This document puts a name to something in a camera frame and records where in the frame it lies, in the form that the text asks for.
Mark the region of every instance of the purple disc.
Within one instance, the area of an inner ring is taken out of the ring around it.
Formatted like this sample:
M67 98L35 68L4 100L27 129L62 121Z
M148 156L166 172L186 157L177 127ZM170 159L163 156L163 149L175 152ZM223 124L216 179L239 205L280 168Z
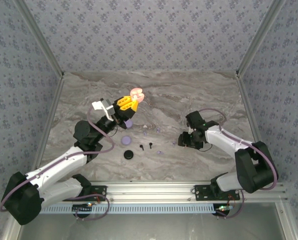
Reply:
M131 137L129 137L129 136L124 136L124 137L122 137L121 138L121 143L123 144L123 145L130 145L131 144Z
M133 126L133 121L131 119L125 121L124 123L125 123L125 125L127 126L128 129Z

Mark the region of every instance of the blue floral wallpaper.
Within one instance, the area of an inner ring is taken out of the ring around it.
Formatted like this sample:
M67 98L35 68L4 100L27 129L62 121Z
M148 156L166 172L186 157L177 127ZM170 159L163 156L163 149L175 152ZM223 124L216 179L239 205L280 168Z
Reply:
M235 70L272 0L26 0L65 72Z
M0 0L0 200L9 177L32 165L57 79L13 2Z
M287 0L243 80L298 220L298 0Z

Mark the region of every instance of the white cable tray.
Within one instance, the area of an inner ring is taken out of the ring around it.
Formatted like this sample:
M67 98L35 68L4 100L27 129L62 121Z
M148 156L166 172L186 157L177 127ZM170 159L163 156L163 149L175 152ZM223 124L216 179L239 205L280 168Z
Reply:
M40 214L74 214L71 204L54 204L43 209ZM91 211L80 211L80 214L102 214L107 204L92 206ZM191 204L111 204L109 214L212 214L215 213L212 203Z

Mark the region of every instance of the robotic arm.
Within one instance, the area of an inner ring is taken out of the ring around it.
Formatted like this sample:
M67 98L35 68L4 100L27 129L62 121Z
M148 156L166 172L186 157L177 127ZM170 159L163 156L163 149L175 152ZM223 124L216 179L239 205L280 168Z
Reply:
M263 142L252 143L234 136L224 131L217 122L206 122L198 111L188 114L186 119L193 132L189 134L184 131L179 136L179 146L200 149L204 143L210 143L236 161L236 172L224 173L211 180L210 188L215 197L231 190L244 189L253 193L274 181L274 171L278 178L268 147Z
M92 103L95 110L105 112L105 116L95 124L95 128L93 123L79 121L73 135L77 142L67 152L27 174L17 172L12 175L1 205L20 225L25 225L32 221L42 208L68 198L91 194L91 183L82 175L77 174L67 181L56 182L97 157L102 149L99 141L103 138L103 133L108 134L116 126L127 129L126 122L136 113L138 104L143 99L142 89L134 88L130 96L119 98L113 104L104 99Z

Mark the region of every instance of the gray marble surface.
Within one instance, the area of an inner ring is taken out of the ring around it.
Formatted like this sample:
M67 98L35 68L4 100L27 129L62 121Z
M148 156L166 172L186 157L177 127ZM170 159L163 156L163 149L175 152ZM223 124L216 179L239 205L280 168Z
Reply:
M207 152L180 146L172 147L182 131L187 131L185 116L201 108L223 111L228 121L224 128L247 140L252 132L233 72L201 71L128 71L66 73L60 101L41 165L63 154L73 145L74 126L86 119L93 101L100 98L114 101L129 95L132 88L143 88L144 101L133 117L131 129L118 129L113 137L116 147L100 154L93 161L77 169L89 180L209 180L221 173L235 170L235 161L221 149L213 146ZM207 121L220 122L222 117L204 111ZM102 111L92 114L94 122L103 116ZM147 125L147 137L143 126ZM120 140L131 136L132 144L124 146ZM101 140L103 149L110 147ZM126 160L123 153L132 150L134 157Z

